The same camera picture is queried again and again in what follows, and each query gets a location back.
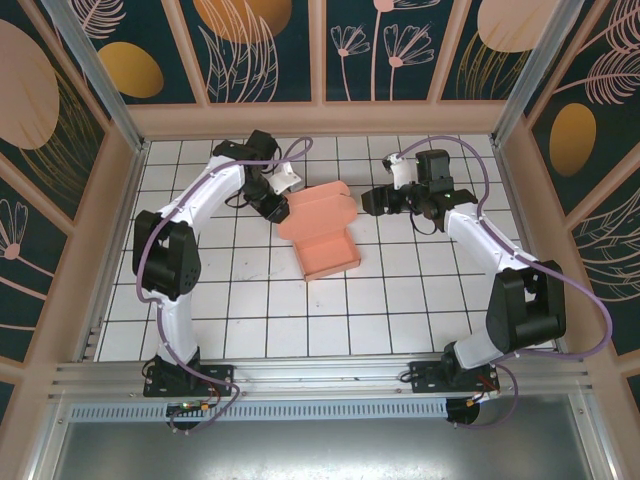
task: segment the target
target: grid floor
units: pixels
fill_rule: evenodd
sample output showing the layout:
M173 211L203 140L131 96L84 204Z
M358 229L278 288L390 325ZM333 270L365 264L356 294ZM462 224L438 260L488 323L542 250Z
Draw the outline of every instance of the grid floor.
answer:
M306 159L294 164L306 186L340 179L358 202L359 214L349 229L362 263L345 273L305 283L290 242L251 207L222 206L215 212L198 238L202 275L192 300L204 359L437 352L482 324L493 280L460 245L439 232L415 233L406 214L375 218L362 210L363 192L393 181L380 159L420 138L318 137ZM460 138L478 149L487 164L492 182L487 215L517 240L488 137ZM277 140L285 151L295 139ZM179 195L217 143L152 143L131 219ZM482 173L466 149L452 142L431 147L449 152L457 187L482 196ZM425 232L433 229L424 218L416 223ZM155 312L135 295L131 225L101 329L98 361L146 360L157 348Z

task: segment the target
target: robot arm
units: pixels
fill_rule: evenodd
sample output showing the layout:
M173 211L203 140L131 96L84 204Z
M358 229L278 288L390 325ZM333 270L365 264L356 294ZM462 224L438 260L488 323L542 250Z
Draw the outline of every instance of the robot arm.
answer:
M221 164L234 160L257 160L272 158L278 145L268 134L255 131L245 145L224 141L216 147L203 172L178 198L169 205L152 213L142 211L135 220L133 271L140 268L142 251L160 220L176 206L184 205L156 239L149 258L144 265L142 287L146 295L160 300L163 310L163 327L167 339L178 357L186 364L197 368L198 345L191 322L191 292L201 271L197 237L204 224L222 203L234 192L241 190L244 199L270 222L280 223L289 215L287 199L281 193L300 178L293 173L290 164L267 180L261 165L231 166L214 175L211 172ZM198 190L193 186L204 177L209 179ZM189 195L186 202L182 200ZM160 363L170 375L182 377L183 372L169 355L164 345L158 347ZM182 377L189 382L194 377Z
M394 174L394 184L362 195L371 215L410 211L432 220L437 229L459 242L493 278L485 328L445 348L441 368L449 384L462 373L497 360L507 353L564 335L564 287L562 282L516 260L480 225L478 200L467 190L455 190L444 150L420 152L418 182L407 182L411 164L397 155L383 161ZM538 260L506 238L487 218L483 219L504 242L522 257ZM555 262L542 265L556 271Z

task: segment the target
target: enclosure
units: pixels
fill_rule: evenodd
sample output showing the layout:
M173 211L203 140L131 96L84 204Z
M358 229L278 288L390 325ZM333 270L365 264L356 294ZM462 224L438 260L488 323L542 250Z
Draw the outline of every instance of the enclosure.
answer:
M2 478L636 478L638 32L638 0L3 2ZM242 394L185 438L167 409L197 396L143 394L161 340L134 220L254 130L281 153L312 140L297 188L348 187L361 260L305 281L242 198L213 212L193 330ZM536 349L604 347L506 360L517 385L498 371L475 422L511 417L492 429L454 428L447 402L467 396L400 379L485 328L494 283L427 218L364 209L394 181L383 159L430 149L612 317L609 340L567 285L566 334Z

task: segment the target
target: box flap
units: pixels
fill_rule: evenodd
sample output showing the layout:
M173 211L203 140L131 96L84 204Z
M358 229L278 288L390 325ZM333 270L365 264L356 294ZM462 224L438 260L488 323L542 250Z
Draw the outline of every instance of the box flap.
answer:
M356 201L343 182L307 188L287 199L290 213L278 225L278 234L294 242L343 230L358 214Z

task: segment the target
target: cardboard box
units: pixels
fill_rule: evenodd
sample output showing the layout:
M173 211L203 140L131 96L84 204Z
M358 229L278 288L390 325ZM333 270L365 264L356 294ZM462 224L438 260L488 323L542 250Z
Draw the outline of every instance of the cardboard box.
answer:
M280 238L293 241L305 281L360 265L360 252L347 225L358 215L356 201L343 182L287 195L289 216L278 225Z

